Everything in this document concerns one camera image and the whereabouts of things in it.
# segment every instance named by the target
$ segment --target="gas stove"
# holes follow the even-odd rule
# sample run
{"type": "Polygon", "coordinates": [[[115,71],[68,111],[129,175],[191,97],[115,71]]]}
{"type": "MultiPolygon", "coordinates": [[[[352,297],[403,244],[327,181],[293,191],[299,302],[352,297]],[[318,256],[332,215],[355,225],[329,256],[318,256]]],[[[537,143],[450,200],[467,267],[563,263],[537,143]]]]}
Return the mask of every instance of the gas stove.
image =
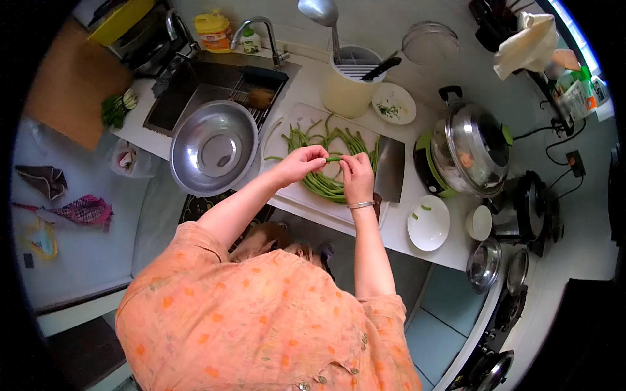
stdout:
{"type": "Polygon", "coordinates": [[[486,378],[491,379],[496,385],[506,380],[504,376],[513,362],[513,351],[500,353],[500,349],[521,317],[527,289],[526,286],[522,287],[517,296],[511,295],[507,288],[502,289],[485,332],[446,391],[471,391],[486,378]],[[496,366],[500,366],[500,371],[495,369],[496,366]]]}

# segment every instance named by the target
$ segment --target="woman's hand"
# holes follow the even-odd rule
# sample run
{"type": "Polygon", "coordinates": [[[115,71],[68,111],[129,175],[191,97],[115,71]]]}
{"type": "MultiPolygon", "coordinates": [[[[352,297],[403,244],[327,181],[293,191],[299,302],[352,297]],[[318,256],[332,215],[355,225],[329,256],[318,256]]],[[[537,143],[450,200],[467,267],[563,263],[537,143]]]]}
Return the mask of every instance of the woman's hand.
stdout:
{"type": "Polygon", "coordinates": [[[321,145],[303,146],[294,150],[270,170],[280,187],[301,181],[306,174],[322,171],[328,152],[321,145]]]}
{"type": "Polygon", "coordinates": [[[339,166],[344,172],[344,194],[348,204],[372,200],[374,193],[374,172],[367,153],[341,157],[339,166]]]}

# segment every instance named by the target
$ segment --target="white bowl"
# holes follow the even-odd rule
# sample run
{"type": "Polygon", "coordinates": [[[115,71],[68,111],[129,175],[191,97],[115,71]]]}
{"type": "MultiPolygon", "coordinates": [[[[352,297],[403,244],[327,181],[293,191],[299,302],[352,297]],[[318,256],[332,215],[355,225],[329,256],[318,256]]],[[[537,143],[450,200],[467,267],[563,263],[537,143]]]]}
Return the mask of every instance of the white bowl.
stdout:
{"type": "Polygon", "coordinates": [[[433,251],[439,248],[448,237],[450,231],[448,207],[438,197],[423,196],[419,203],[411,208],[406,228],[411,241],[417,248],[433,251]]]}
{"type": "Polygon", "coordinates": [[[372,96],[372,107],[388,123],[406,125],[415,119],[417,108],[408,91],[393,83],[382,83],[372,96]]]}
{"type": "Polygon", "coordinates": [[[485,205],[481,205],[473,210],[465,219],[465,228],[472,239],[483,241],[491,233],[491,211],[485,205]]]}

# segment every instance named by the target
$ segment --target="electrical outlet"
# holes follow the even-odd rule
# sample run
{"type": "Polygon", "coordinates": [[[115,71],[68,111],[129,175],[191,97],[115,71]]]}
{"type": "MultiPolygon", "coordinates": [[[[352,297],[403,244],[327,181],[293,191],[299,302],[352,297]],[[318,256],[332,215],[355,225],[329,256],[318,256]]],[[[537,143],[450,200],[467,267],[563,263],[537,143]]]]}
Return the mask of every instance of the electrical outlet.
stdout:
{"type": "Polygon", "coordinates": [[[578,150],[568,152],[565,154],[567,157],[567,164],[570,165],[572,172],[576,178],[585,176],[585,166],[583,166],[583,159],[580,157],[578,150]]]}

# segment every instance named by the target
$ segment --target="white countertop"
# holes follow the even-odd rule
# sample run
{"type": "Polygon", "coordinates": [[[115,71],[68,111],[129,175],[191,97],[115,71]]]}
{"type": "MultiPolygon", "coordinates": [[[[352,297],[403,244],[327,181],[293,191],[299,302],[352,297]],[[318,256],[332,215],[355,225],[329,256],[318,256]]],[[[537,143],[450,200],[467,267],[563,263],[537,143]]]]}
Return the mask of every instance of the white countertop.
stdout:
{"type": "MultiPolygon", "coordinates": [[[[271,57],[269,50],[263,50],[259,55],[271,57]]],[[[329,65],[303,56],[291,55],[290,62],[302,66],[295,79],[285,92],[285,97],[277,107],[272,109],[264,124],[264,131],[270,129],[281,117],[287,117],[289,111],[298,102],[309,104],[319,109],[325,109],[322,104],[320,85],[326,76],[329,65]]],[[[163,159],[169,160],[172,138],[143,127],[143,122],[155,102],[151,87],[152,80],[136,80],[132,88],[138,95],[138,104],[130,111],[124,122],[124,127],[115,134],[144,150],[163,159]]],[[[422,251],[415,247],[409,238],[406,221],[412,206],[428,191],[418,178],[413,164],[413,145],[418,136],[425,129],[432,129],[437,117],[425,105],[417,105],[416,119],[408,125],[398,126],[384,122],[373,109],[368,110],[351,121],[381,135],[402,141],[406,147],[406,161],[404,165],[404,183],[400,204],[390,203],[387,215],[382,223],[381,236],[385,247],[424,260],[444,265],[457,270],[465,270],[470,251],[473,251],[476,242],[470,238],[465,230],[465,216],[470,209],[479,205],[480,199],[471,196],[456,196],[444,200],[450,211],[450,232],[446,242],[435,251],[422,251]]],[[[233,186],[238,190],[245,186],[252,178],[258,175],[260,156],[257,157],[250,171],[245,177],[233,186]]],[[[269,201],[270,205],[293,213],[294,215],[328,226],[337,231],[354,235],[354,227],[331,217],[321,215],[313,209],[303,207],[279,196],[269,201]]]]}

